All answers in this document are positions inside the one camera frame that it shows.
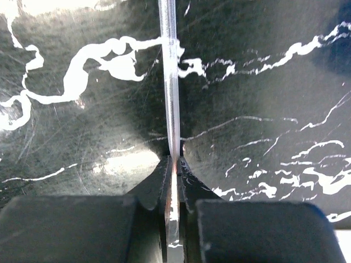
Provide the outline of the glass thermometer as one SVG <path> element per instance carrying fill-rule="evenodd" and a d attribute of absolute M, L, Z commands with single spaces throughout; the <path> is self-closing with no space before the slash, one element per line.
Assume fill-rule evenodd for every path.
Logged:
<path fill-rule="evenodd" d="M 177 163 L 180 157 L 180 112 L 177 56 L 176 2 L 158 1 L 167 138 L 172 158 L 171 166 L 171 211 L 168 252 L 169 262 L 183 262 L 183 246 L 180 244 L 179 194 L 177 183 Z"/>

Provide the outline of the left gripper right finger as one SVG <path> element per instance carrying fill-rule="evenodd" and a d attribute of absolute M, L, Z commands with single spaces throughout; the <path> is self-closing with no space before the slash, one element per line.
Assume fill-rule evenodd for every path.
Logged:
<path fill-rule="evenodd" d="M 307 202 L 226 201 L 180 158 L 185 262 L 345 262 L 332 224 Z"/>

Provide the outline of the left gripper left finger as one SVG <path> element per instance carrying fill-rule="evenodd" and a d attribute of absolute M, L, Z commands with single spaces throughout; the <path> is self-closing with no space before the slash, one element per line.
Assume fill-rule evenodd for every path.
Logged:
<path fill-rule="evenodd" d="M 22 196 L 1 210 L 1 262 L 166 262 L 171 157 L 119 196 Z"/>

